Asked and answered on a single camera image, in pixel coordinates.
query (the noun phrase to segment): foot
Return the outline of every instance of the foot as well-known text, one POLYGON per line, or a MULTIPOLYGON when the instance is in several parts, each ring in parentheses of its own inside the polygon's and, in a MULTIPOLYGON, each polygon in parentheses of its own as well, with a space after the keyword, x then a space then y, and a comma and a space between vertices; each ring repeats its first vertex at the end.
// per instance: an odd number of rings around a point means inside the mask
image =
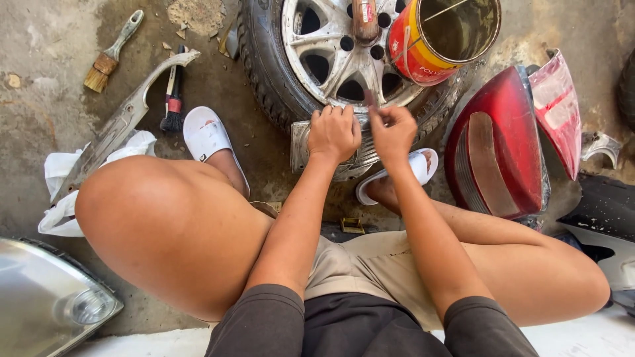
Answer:
MULTIPOLYGON (((425 151, 422 155, 425 156, 428 165, 427 169, 430 170, 430 158, 432 154, 425 151)), ((370 199, 379 202, 380 205, 386 207, 392 213, 401 215, 394 182, 390 176, 384 176, 369 182, 368 185, 366 185, 366 194, 370 199)))
POLYGON ((219 151, 214 152, 204 162, 207 165, 214 166, 220 172, 224 173, 233 188, 240 192, 240 194, 242 194, 246 199, 249 198, 247 196, 247 183, 245 182, 243 174, 240 172, 240 169, 236 164, 236 160, 234 160, 234 155, 230 149, 220 149, 219 151))

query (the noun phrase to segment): paint can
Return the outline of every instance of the paint can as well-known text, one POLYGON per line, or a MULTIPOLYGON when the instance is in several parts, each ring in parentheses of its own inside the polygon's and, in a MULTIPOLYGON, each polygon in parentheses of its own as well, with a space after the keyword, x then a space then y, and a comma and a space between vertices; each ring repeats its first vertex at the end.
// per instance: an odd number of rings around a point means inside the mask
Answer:
POLYGON ((397 72, 434 86, 483 56, 500 31, 500 0, 411 0, 392 23, 387 47, 397 72))

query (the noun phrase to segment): leg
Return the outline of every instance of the leg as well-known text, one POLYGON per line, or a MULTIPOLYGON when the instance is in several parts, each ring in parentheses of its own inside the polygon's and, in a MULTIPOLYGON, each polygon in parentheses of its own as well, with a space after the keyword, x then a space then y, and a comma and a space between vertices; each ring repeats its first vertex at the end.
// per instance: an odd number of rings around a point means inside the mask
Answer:
MULTIPOLYGON (((366 193, 400 214, 389 177, 366 193)), ((519 326, 578 318, 599 310, 609 287, 602 270, 569 245, 494 216, 435 202, 493 296, 519 326)))
POLYGON ((133 156, 86 180, 76 217, 115 273, 194 317, 218 321, 243 292, 273 223, 242 192, 228 149, 205 163, 133 156))

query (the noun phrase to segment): white slide sandal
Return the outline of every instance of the white slide sandal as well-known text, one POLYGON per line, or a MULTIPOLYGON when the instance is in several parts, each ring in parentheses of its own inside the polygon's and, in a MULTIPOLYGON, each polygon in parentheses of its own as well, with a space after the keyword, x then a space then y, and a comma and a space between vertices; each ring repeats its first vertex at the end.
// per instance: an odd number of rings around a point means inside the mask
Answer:
POLYGON ((249 197, 251 191, 247 178, 244 176, 238 159, 236 159, 225 126, 213 110, 207 107, 196 107, 187 113, 183 121, 183 138, 194 159, 202 163, 215 152, 222 149, 230 149, 238 170, 243 174, 243 179, 247 186, 247 197, 249 197))
MULTIPOLYGON (((432 149, 419 149, 415 150, 408 154, 408 162, 410 163, 410 167, 412 168, 412 172, 415 174, 415 177, 419 181, 419 184, 425 185, 430 181, 434 172, 436 172, 437 167, 439 166, 439 155, 437 155, 436 151, 432 149), (429 152, 430 156, 430 168, 428 170, 427 160, 424 156, 424 152, 429 152)), ((355 195, 358 198, 358 201, 364 206, 372 206, 376 205, 378 202, 370 199, 366 194, 366 185, 368 185, 371 181, 381 179, 382 177, 388 176, 388 172, 386 170, 379 171, 378 173, 369 176, 366 180, 360 182, 355 189, 355 195)))

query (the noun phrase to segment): black brush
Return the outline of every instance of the black brush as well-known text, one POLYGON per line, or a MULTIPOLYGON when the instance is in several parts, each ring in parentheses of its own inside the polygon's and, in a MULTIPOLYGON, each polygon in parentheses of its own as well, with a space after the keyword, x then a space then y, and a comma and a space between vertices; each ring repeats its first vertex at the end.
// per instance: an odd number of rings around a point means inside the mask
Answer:
MULTIPOLYGON (((185 53, 185 46, 178 45, 178 52, 185 53)), ((183 78, 183 66, 178 65, 174 74, 174 89, 172 95, 168 99, 168 113, 161 120, 159 127, 165 131, 181 131, 183 130, 183 119, 181 118, 181 79, 183 78)))

